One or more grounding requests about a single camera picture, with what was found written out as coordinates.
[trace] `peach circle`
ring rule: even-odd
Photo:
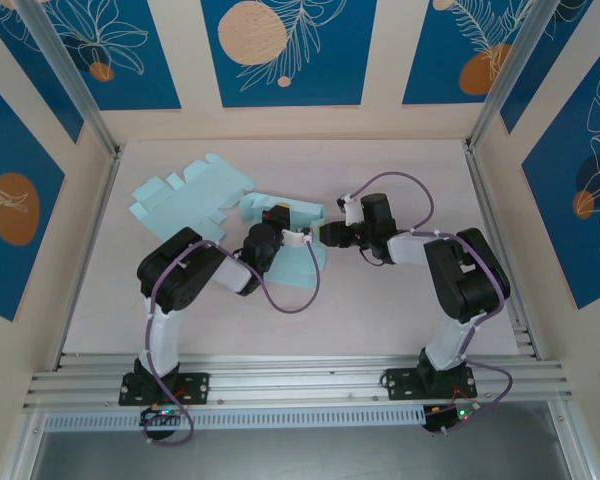
[[[218,24],[218,38],[227,56],[241,65],[261,65],[275,59],[287,46],[287,30],[264,3],[236,3]]]
[[[113,69],[102,62],[93,62],[89,65],[89,73],[93,75],[93,78],[101,82],[110,82],[113,80]]]
[[[40,199],[36,187],[20,173],[0,175],[0,192],[11,197],[26,195],[19,203],[24,209],[0,205],[0,238],[18,247],[28,244],[38,230],[40,221]]]
[[[586,190],[578,192],[573,199],[573,211],[582,220],[591,216],[595,209],[595,200],[593,195]]]
[[[501,44],[491,47],[489,53],[498,55],[496,69],[499,72],[509,55],[511,45]],[[485,95],[489,93],[496,76],[491,78],[491,60],[486,52],[478,53],[467,62],[460,74],[460,88],[467,95]]]

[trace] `light blue paper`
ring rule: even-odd
[[[249,193],[240,200],[242,220],[251,221],[254,224],[260,223],[262,212],[280,203],[289,205],[292,231],[304,227],[317,227],[324,223],[325,213],[322,205],[256,192]],[[314,241],[312,248],[318,261],[318,267],[322,271],[327,260],[327,252],[320,242]],[[264,279],[268,282],[294,287],[315,287],[316,272],[309,250],[304,247],[282,246],[271,269],[264,274]]]
[[[163,242],[184,227],[205,240],[220,241],[220,228],[227,215],[220,208],[234,206],[244,190],[255,188],[253,181],[218,155],[208,153],[207,162],[196,160],[184,169],[184,181],[177,173],[150,178],[133,192],[136,199],[129,210]]]

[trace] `wire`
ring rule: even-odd
[[[304,304],[302,307],[299,307],[299,308],[296,308],[293,310],[287,310],[282,307],[279,307],[273,301],[273,299],[271,298],[271,295],[269,294],[267,286],[264,283],[264,279],[250,265],[247,265],[246,263],[244,263],[238,259],[235,259],[231,253],[229,253],[224,248],[220,247],[219,245],[216,245],[214,242],[211,242],[209,240],[200,240],[199,242],[189,245],[162,272],[162,274],[158,277],[158,280],[156,281],[155,285],[153,286],[153,290],[151,290],[149,320],[147,321],[147,329],[146,329],[145,335],[144,335],[144,347],[145,347],[145,350],[147,351],[147,363],[149,365],[149,370],[151,370],[151,374],[153,375],[153,378],[156,380],[156,383],[158,384],[160,389],[164,392],[164,394],[167,396],[167,398],[171,401],[171,403],[173,405],[175,405],[178,408],[178,410],[187,419],[187,422],[189,422],[190,428],[189,428],[189,432],[187,433],[187,436],[185,438],[183,438],[182,440],[176,440],[174,442],[154,441],[153,439],[151,439],[149,437],[148,427],[152,423],[151,420],[149,420],[149,421],[147,421],[147,423],[145,423],[145,426],[142,431],[145,438],[147,439],[147,442],[150,442],[153,445],[158,445],[160,447],[176,447],[179,445],[184,445],[189,440],[191,440],[191,438],[193,438],[193,432],[194,432],[194,422],[193,422],[193,418],[191,417],[191,414],[189,413],[187,408],[182,403],[180,403],[180,401],[175,397],[175,395],[173,395],[173,393],[171,393],[169,388],[164,384],[164,382],[162,381],[162,378],[160,378],[160,375],[158,375],[158,372],[156,371],[156,367],[153,363],[153,358],[151,356],[151,328],[153,327],[153,320],[155,319],[155,315],[156,315],[156,296],[157,296],[158,290],[160,289],[160,286],[162,285],[162,282],[164,282],[165,278],[167,278],[167,276],[171,273],[171,271],[174,268],[176,268],[176,266],[178,266],[178,264],[182,260],[184,260],[184,258],[187,255],[189,255],[191,252],[193,252],[195,249],[200,248],[200,247],[215,247],[220,252],[224,253],[227,257],[231,258],[235,262],[238,262],[240,265],[242,265],[247,270],[249,270],[249,272],[251,272],[251,274],[256,278],[256,280],[258,280],[258,283],[260,283],[260,285],[262,286],[262,291],[264,292],[265,296],[267,297],[267,300],[273,306],[273,308],[275,308],[277,311],[279,311],[281,313],[285,313],[285,314],[300,313],[300,312],[306,310],[307,308],[309,308],[309,306],[313,303],[313,301],[318,296],[318,292],[320,291],[320,267],[318,265],[318,260],[316,259],[316,255],[313,252],[313,249],[311,248],[311,244],[307,243],[306,245],[307,245],[307,248],[309,249],[309,254],[311,255],[311,259],[313,260],[313,266],[316,269],[316,288],[313,292],[313,295],[311,296],[311,298],[309,299],[309,301],[306,304]]]
[[[486,322],[490,318],[495,317],[502,310],[504,310],[505,299],[504,299],[504,292],[502,291],[502,287],[500,286],[500,282],[498,282],[495,275],[491,272],[491,269],[488,267],[488,265],[485,263],[485,261],[482,259],[482,257],[478,254],[478,252],[476,252],[475,249],[471,245],[469,245],[464,239],[460,238],[458,235],[454,235],[453,233],[438,232],[438,231],[435,231],[435,232],[412,232],[412,235],[415,237],[443,238],[445,240],[448,238],[451,238],[451,239],[455,240],[456,242],[458,242],[473,257],[476,264],[478,264],[478,266],[482,269],[484,274],[489,279],[489,282],[491,282],[491,285],[493,286],[494,290],[496,291],[496,295],[498,295],[498,306],[496,307],[496,309],[492,310],[491,312],[487,313],[486,315],[483,315],[482,317],[480,317],[471,326],[471,330],[469,331],[467,337],[465,338],[464,343],[460,347],[460,355],[464,355],[465,352],[467,351],[467,348],[469,348],[469,344],[471,343],[471,340],[473,339],[473,337],[475,335],[476,328],[479,327],[480,325],[482,325],[484,322]]]
[[[364,185],[362,185],[358,190],[356,190],[355,192],[353,192],[349,196],[351,198],[357,197],[360,193],[362,193],[362,191],[364,191],[373,182],[375,182],[379,178],[387,177],[389,175],[395,175],[395,176],[398,176],[398,177],[408,178],[412,182],[415,182],[422,189],[422,191],[427,196],[427,199],[429,200],[429,213],[427,214],[427,216],[423,220],[421,220],[420,222],[416,223],[412,228],[414,228],[414,229],[420,228],[422,225],[424,225],[429,220],[431,220],[431,217],[433,217],[433,212],[435,211],[435,208],[436,208],[435,202],[433,201],[433,195],[431,195],[431,191],[429,191],[429,189],[427,188],[427,186],[424,183],[422,183],[419,179],[417,179],[413,175],[409,175],[408,173],[393,172],[393,171],[379,173],[378,175],[376,175],[375,177],[373,177],[371,180],[369,180],[367,183],[365,183]]]
[[[482,325],[484,322],[486,322],[487,320],[489,320],[490,318],[495,317],[497,314],[499,314],[502,310],[504,310],[505,307],[505,298],[504,298],[504,292],[502,290],[502,287],[500,285],[500,283],[498,282],[498,280],[496,279],[495,275],[493,275],[493,273],[491,272],[491,270],[489,269],[488,265],[486,264],[486,262],[482,259],[482,257],[478,254],[478,252],[475,251],[475,249],[469,245],[464,239],[460,238],[458,235],[452,234],[452,233],[444,233],[444,232],[417,232],[415,231],[416,229],[420,228],[422,225],[424,225],[425,223],[427,223],[431,217],[433,216],[433,212],[435,210],[435,203],[433,200],[433,196],[431,195],[431,192],[429,191],[429,189],[426,187],[426,185],[424,183],[422,183],[419,179],[417,179],[416,177],[409,175],[408,173],[404,173],[404,172],[394,172],[394,171],[390,171],[390,172],[383,172],[380,173],[378,175],[376,175],[375,177],[371,178],[367,183],[365,183],[362,187],[360,187],[358,190],[356,190],[354,193],[352,193],[350,195],[351,198],[356,197],[357,195],[359,195],[365,188],[367,188],[369,185],[371,185],[373,182],[375,182],[376,180],[378,180],[379,178],[385,177],[385,176],[389,176],[389,175],[396,175],[396,176],[400,176],[400,177],[405,177],[408,178],[409,180],[415,182],[423,191],[424,193],[427,195],[427,198],[429,199],[429,213],[428,215],[420,222],[418,222],[417,224],[415,224],[412,228],[411,228],[411,234],[414,236],[419,236],[419,237],[433,237],[433,238],[443,238],[443,239],[453,239],[455,241],[457,241],[474,259],[474,261],[476,262],[476,264],[483,270],[484,274],[487,276],[487,278],[489,279],[489,282],[491,282],[491,285],[493,286],[497,296],[498,296],[498,306],[496,307],[495,310],[492,310],[491,312],[483,315],[482,317],[480,317],[478,320],[475,321],[475,323],[472,325],[471,330],[469,331],[467,337],[465,338],[462,346],[460,347],[460,355],[464,355],[467,351],[467,348],[469,347],[469,344],[471,343],[471,340],[473,339],[476,329],[477,327],[479,327],[480,325]],[[481,409],[477,414],[469,417],[469,419],[458,423],[456,425],[454,425],[453,427],[450,427],[446,430],[446,432],[455,430],[465,424],[467,424],[470,420],[472,420],[474,418],[474,416],[476,415],[480,415],[482,412],[485,412],[493,407],[495,407],[498,403],[500,403],[500,401],[509,393],[509,391],[511,390],[511,388],[513,387],[513,377],[511,376],[511,374],[509,372],[507,372],[506,370],[499,368],[499,367],[494,367],[491,365],[487,365],[484,363],[480,363],[480,362],[475,362],[473,360],[469,360],[466,359],[467,364],[469,365],[473,365],[475,367],[478,368],[486,368],[488,370],[492,370],[495,372],[499,372],[502,373],[503,375],[505,375],[508,379],[508,384],[507,387],[504,389],[504,391],[498,395],[498,397],[491,402],[490,404],[488,404],[486,407],[484,407],[483,409]],[[459,391],[457,392],[456,389],[454,388],[454,395],[453,398],[451,399],[451,403],[448,407],[435,411],[435,412],[429,412],[426,415],[436,415],[438,413],[443,413],[452,409],[455,409],[455,406],[452,406],[456,397],[457,397],[457,393],[460,393],[462,396],[464,396],[465,398],[467,397],[467,395],[462,392]]]
[[[362,255],[362,258],[364,258],[364,261],[367,262],[369,265],[373,265],[374,267],[381,267],[384,265],[384,262],[373,263],[371,260],[369,260],[367,258],[367,256],[364,254],[364,250],[362,250],[362,247],[360,247],[360,255]]]
[[[462,428],[464,425],[471,422],[475,417],[479,417],[480,415],[483,415],[486,411],[491,410],[492,408],[495,408],[496,405],[498,405],[502,401],[502,399],[507,396],[507,394],[511,391],[511,388],[513,387],[513,376],[509,372],[507,372],[504,368],[494,367],[492,365],[487,365],[486,363],[475,362],[475,361],[469,360],[469,359],[467,359],[467,364],[474,366],[476,368],[486,368],[487,370],[491,370],[493,372],[498,372],[498,373],[503,374],[505,377],[507,377],[507,386],[502,391],[502,393],[500,395],[498,395],[491,403],[487,404],[485,407],[480,408],[480,410],[478,410],[477,413],[474,413],[468,419],[461,421],[459,423],[456,423],[452,427],[447,428],[445,430],[445,433],[451,432],[453,430],[457,430],[458,428]]]

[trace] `white tabletop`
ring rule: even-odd
[[[458,140],[212,140],[145,141],[126,146],[80,293],[66,353],[135,353],[142,349],[145,311],[136,269],[160,241],[130,212],[135,188],[158,175],[182,173],[214,152],[252,178],[256,191],[324,204],[327,221],[343,219],[336,199],[373,175],[400,170],[431,190],[436,212],[426,226],[456,232],[484,224]],[[420,189],[386,177],[366,193],[389,196],[398,228],[427,213]],[[242,244],[249,225],[237,207],[221,224],[222,245]],[[302,305],[304,290],[271,285],[277,303]],[[208,284],[185,311],[182,353],[253,355],[417,354],[431,339],[441,309],[428,268],[376,268],[357,249],[328,249],[315,303],[283,315],[260,290],[243,298]],[[506,312],[487,322],[469,348],[473,354],[517,354]]]

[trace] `purple cable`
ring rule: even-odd
[[[158,277],[158,280],[156,281],[155,285],[153,286],[153,290],[151,291],[151,304],[150,304],[150,308],[149,308],[150,317],[149,317],[149,321],[147,322],[147,329],[146,329],[145,335],[144,335],[144,348],[147,351],[147,363],[149,364],[149,369],[151,370],[151,374],[153,375],[153,377],[156,380],[156,383],[162,389],[162,391],[165,393],[167,398],[169,398],[169,400],[171,400],[171,402],[176,407],[178,407],[178,410],[180,412],[182,412],[182,414],[186,417],[186,419],[189,422],[189,425],[191,427],[189,429],[189,433],[187,434],[187,436],[185,438],[183,438],[182,440],[177,440],[175,442],[153,441],[152,439],[149,438],[148,428],[151,425],[151,423],[153,423],[153,419],[157,418],[158,416],[156,415],[155,417],[152,417],[145,424],[144,429],[143,429],[143,434],[148,441],[151,441],[152,445],[158,445],[160,447],[176,447],[176,446],[187,443],[193,437],[193,431],[194,431],[193,423],[194,422],[193,422],[193,418],[189,414],[189,411],[187,410],[187,408],[184,405],[182,405],[182,403],[180,403],[180,401],[175,397],[175,395],[173,395],[171,393],[171,391],[169,390],[169,388],[164,384],[164,382],[158,375],[158,372],[156,371],[155,365],[153,364],[153,358],[151,357],[151,327],[153,326],[153,319],[155,318],[155,314],[156,314],[156,296],[158,294],[158,289],[160,288],[160,285],[162,285],[162,282],[164,282],[164,279],[167,278],[167,276],[171,273],[171,271],[174,268],[176,268],[176,266],[182,260],[184,260],[184,258],[187,255],[189,255],[191,252],[193,252],[196,248],[199,248],[199,247],[215,247],[220,252],[224,253],[227,257],[238,262],[240,265],[242,265],[247,270],[249,270],[249,272],[251,272],[251,274],[256,278],[256,280],[258,280],[258,282],[262,286],[262,290],[264,291],[264,294],[267,297],[267,300],[269,301],[269,303],[273,306],[273,308],[275,308],[277,311],[279,311],[281,313],[294,314],[294,313],[300,313],[300,312],[306,310],[316,299],[316,297],[318,296],[318,292],[320,291],[320,267],[318,266],[318,260],[316,259],[315,253],[313,253],[313,249],[311,248],[310,243],[307,243],[307,248],[309,249],[309,253],[311,254],[311,260],[313,260],[313,266],[316,269],[316,288],[313,292],[313,295],[309,299],[309,301],[306,304],[304,304],[302,307],[296,308],[294,310],[286,310],[282,307],[279,307],[271,298],[271,295],[269,294],[269,290],[267,289],[267,286],[265,285],[264,279],[262,278],[262,276],[258,272],[256,272],[251,266],[247,265],[244,262],[241,262],[238,259],[235,259],[233,257],[233,255],[231,253],[229,253],[228,251],[226,251],[224,248],[216,245],[215,243],[213,243],[209,240],[200,240],[199,242],[196,242],[192,245],[189,245],[187,248],[185,248],[182,251],[182,253],[180,253],[180,255],[178,255],[173,260],[173,262],[171,262],[171,264],[164,270],[164,272],[162,272],[162,274]]]
[[[420,228],[422,225],[424,225],[429,220],[431,220],[431,217],[433,217],[433,212],[435,211],[435,208],[436,208],[435,207],[435,202],[433,201],[433,195],[431,195],[431,192],[429,191],[429,189],[427,188],[427,186],[424,183],[422,183],[420,180],[418,180],[413,175],[409,175],[408,173],[404,173],[404,172],[383,172],[383,173],[379,173],[378,175],[376,175],[375,177],[373,177],[371,180],[369,180],[367,183],[365,183],[363,186],[361,186],[358,190],[356,190],[355,192],[353,192],[349,196],[351,198],[357,197],[365,188],[367,188],[373,182],[375,182],[379,178],[386,177],[386,176],[389,176],[389,175],[395,175],[395,176],[398,176],[398,177],[405,177],[405,178],[408,178],[409,180],[411,180],[412,182],[415,182],[422,189],[422,191],[425,193],[425,195],[429,199],[429,213],[427,214],[427,216],[425,217],[424,220],[416,223],[413,226],[413,228]]]
[[[493,275],[493,273],[491,272],[491,270],[489,269],[489,267],[487,266],[487,264],[485,263],[485,261],[478,254],[478,252],[476,252],[475,249],[471,245],[469,245],[465,240],[463,240],[459,236],[454,235],[453,233],[444,233],[444,232],[416,232],[415,231],[416,229],[420,228],[422,225],[424,225],[425,223],[427,223],[431,219],[431,217],[433,216],[433,212],[435,210],[435,204],[434,204],[434,201],[433,201],[433,196],[431,195],[431,192],[426,187],[426,185],[424,183],[422,183],[419,179],[417,179],[416,177],[414,177],[413,175],[409,175],[408,173],[404,173],[404,172],[393,172],[393,171],[380,173],[380,174],[376,175],[375,177],[373,177],[371,180],[369,180],[367,183],[365,183],[362,187],[360,187],[354,193],[352,193],[350,195],[350,197],[351,198],[355,198],[365,188],[367,188],[369,185],[371,185],[373,182],[375,182],[379,178],[386,177],[388,175],[396,175],[396,176],[399,176],[399,177],[405,177],[405,178],[408,178],[409,180],[415,182],[424,191],[424,193],[427,195],[427,198],[429,199],[429,205],[430,205],[429,214],[426,216],[426,218],[424,220],[422,220],[421,222],[418,222],[417,224],[415,224],[411,228],[411,234],[414,235],[414,236],[418,236],[418,237],[452,238],[452,239],[456,240],[473,257],[473,259],[475,260],[475,262],[478,264],[478,266],[482,269],[482,271],[485,273],[485,275],[487,276],[487,278],[491,282],[491,285],[493,286],[493,288],[496,291],[496,294],[498,295],[498,307],[495,310],[493,310],[492,312],[489,312],[486,315],[480,317],[478,320],[476,320],[476,322],[471,327],[471,330],[469,331],[469,334],[467,335],[467,338],[465,339],[464,343],[460,347],[460,354],[464,355],[465,352],[467,351],[467,348],[469,347],[469,344],[471,343],[471,340],[473,339],[473,337],[475,335],[476,327],[479,327],[484,322],[486,322],[490,318],[493,318],[498,313],[500,313],[502,310],[504,310],[504,307],[505,307],[505,298],[504,298],[504,292],[502,291],[502,287],[498,283],[498,280]],[[504,370],[502,368],[499,368],[499,367],[492,367],[490,365],[486,365],[486,364],[480,363],[480,362],[474,362],[473,360],[468,360],[468,359],[466,360],[466,362],[469,365],[473,365],[473,366],[478,367],[478,368],[486,368],[486,369],[489,369],[489,370],[493,370],[495,372],[502,373],[503,375],[505,375],[508,378],[509,383],[508,383],[507,387],[504,389],[504,391],[500,395],[498,395],[498,397],[495,400],[493,400],[493,402],[491,402],[489,405],[487,405],[486,407],[484,407],[484,409],[482,409],[481,412],[489,410],[489,409],[495,407],[509,393],[509,391],[511,390],[511,387],[513,386],[513,377],[511,376],[511,374],[509,372],[507,372],[506,370]],[[440,410],[438,412],[430,412],[430,413],[427,414],[427,416],[428,415],[434,415],[434,414],[437,414],[437,413],[446,412],[446,411],[448,411],[448,410],[450,410],[452,408],[455,408],[455,407],[447,407],[447,408],[442,409],[442,410]],[[447,429],[446,431],[449,432],[449,431],[455,430],[457,428],[460,428],[461,426],[467,424],[468,422],[469,422],[469,420],[464,421],[464,422],[460,422],[460,423],[454,425],[453,427]]]
[[[475,262],[478,264],[478,266],[482,269],[484,274],[487,276],[487,278],[491,282],[491,285],[493,286],[494,290],[496,291],[496,294],[498,295],[498,306],[496,307],[496,309],[487,313],[486,315],[480,317],[478,320],[476,320],[476,322],[471,327],[471,331],[467,335],[467,338],[465,339],[464,343],[462,344],[462,347],[460,348],[460,355],[464,355],[464,353],[467,351],[467,348],[469,348],[469,344],[471,343],[473,336],[475,335],[476,327],[479,327],[484,322],[486,322],[490,318],[495,317],[502,310],[504,310],[505,300],[504,300],[504,292],[502,291],[502,287],[498,283],[498,280],[496,279],[495,275],[491,272],[491,270],[489,269],[489,267],[487,266],[485,261],[478,254],[478,252],[476,252],[471,245],[469,245],[466,241],[464,241],[458,235],[454,235],[453,233],[446,233],[446,232],[413,232],[412,235],[415,237],[434,237],[434,238],[443,238],[443,239],[444,238],[452,238],[453,240],[458,242],[460,245],[462,245],[462,247],[467,252],[469,252],[469,255],[471,255],[473,257]]]
[[[454,430],[462,428],[463,426],[465,426],[466,424],[471,422],[475,417],[483,415],[488,410],[495,408],[495,406],[498,405],[500,403],[500,401],[502,401],[502,399],[507,396],[507,394],[511,391],[511,388],[513,387],[513,377],[505,369],[500,368],[500,367],[494,367],[492,365],[487,365],[486,363],[474,362],[473,360],[468,360],[468,359],[467,359],[467,364],[472,365],[477,368],[486,368],[487,370],[491,370],[491,371],[503,374],[505,377],[507,377],[507,386],[502,391],[502,393],[500,393],[500,395],[498,395],[491,403],[489,403],[487,406],[482,407],[480,410],[478,410],[478,413],[471,415],[467,420],[465,420],[463,422],[456,423],[453,427],[447,428],[445,430],[445,433],[452,432]]]

